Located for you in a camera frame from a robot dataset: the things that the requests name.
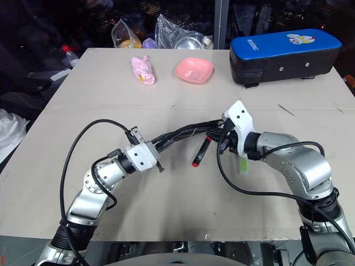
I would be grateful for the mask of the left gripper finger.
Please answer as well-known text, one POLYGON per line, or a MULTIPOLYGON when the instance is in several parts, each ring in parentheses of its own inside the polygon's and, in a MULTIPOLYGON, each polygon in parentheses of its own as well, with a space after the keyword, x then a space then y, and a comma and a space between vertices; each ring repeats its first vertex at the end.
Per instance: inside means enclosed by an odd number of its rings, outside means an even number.
POLYGON ((159 143, 173 143, 175 141, 177 141, 177 139, 180 137, 180 133, 177 134, 173 134, 173 133, 166 133, 166 134, 162 134, 158 137, 155 138, 155 144, 159 144, 159 143))
POLYGON ((174 142, 170 142, 170 143, 166 142, 166 143, 164 143, 161 146, 157 145, 156 149, 157 149, 158 152, 163 152, 163 151, 167 150, 168 148, 170 148, 174 143, 175 143, 175 141, 174 142))

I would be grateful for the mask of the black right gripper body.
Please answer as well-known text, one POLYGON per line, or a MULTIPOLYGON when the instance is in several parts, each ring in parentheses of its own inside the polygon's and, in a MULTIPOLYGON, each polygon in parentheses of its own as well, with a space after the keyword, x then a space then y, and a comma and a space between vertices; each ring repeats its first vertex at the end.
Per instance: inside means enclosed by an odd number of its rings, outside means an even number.
POLYGON ((235 131, 235 124, 225 115, 222 116, 222 121, 219 153, 224 153, 225 150, 237 153, 238 136, 235 131))

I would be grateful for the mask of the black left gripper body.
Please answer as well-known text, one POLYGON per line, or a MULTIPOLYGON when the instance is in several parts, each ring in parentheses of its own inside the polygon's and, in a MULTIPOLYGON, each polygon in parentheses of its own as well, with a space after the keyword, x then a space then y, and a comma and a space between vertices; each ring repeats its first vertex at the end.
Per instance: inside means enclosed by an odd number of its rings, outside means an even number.
POLYGON ((131 144, 126 148, 126 157, 135 170, 144 172, 156 166, 159 172, 163 172, 165 169, 159 162, 160 154, 154 144, 151 141, 145 141, 137 126, 131 128, 130 133, 138 144, 131 144))

